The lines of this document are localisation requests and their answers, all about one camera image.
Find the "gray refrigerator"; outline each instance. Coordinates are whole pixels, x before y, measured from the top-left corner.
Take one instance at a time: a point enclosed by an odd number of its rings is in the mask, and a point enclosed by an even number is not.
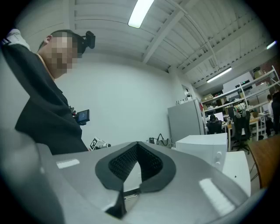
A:
[[[202,112],[197,99],[168,108],[172,143],[189,135],[204,135]]]

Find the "office chair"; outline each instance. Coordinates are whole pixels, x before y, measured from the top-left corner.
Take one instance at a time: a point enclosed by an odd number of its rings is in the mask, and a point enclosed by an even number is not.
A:
[[[222,133],[222,121],[208,122],[206,126],[211,135]]]
[[[234,116],[233,118],[234,122],[234,127],[235,127],[235,133],[234,133],[234,138],[236,141],[238,141],[238,145],[235,145],[232,147],[237,148],[237,151],[240,149],[244,149],[245,151],[248,152],[248,155],[250,154],[249,147],[247,144],[245,144],[245,141],[250,139],[251,136],[251,130],[249,127],[249,122],[250,122],[250,112],[246,111],[246,116],[237,118]],[[242,135],[242,129],[244,128],[245,135]]]

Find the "ear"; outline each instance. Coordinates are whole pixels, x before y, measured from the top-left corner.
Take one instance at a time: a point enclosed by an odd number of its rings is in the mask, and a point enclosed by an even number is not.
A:
[[[48,44],[50,42],[50,40],[53,38],[52,35],[48,35],[45,39],[44,39],[44,44]]]

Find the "fluorescent light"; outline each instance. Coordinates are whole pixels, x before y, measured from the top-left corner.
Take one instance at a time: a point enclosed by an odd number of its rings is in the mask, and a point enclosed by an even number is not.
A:
[[[229,67],[228,69],[226,69],[225,71],[221,72],[220,74],[214,76],[213,78],[207,80],[207,83],[212,82],[213,80],[217,79],[218,77],[226,74],[227,72],[229,72],[230,70],[232,70],[232,67]]]
[[[267,47],[266,47],[266,49],[269,49],[269,48],[271,48],[273,45],[275,45],[277,43],[277,41],[273,41],[271,44],[269,44]]]
[[[140,28],[154,0],[138,0],[128,21],[128,25]]]

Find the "white box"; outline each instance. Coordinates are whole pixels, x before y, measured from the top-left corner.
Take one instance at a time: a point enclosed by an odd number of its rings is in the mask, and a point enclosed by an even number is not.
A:
[[[176,142],[176,150],[194,155],[222,171],[228,148],[227,133],[189,135]]]

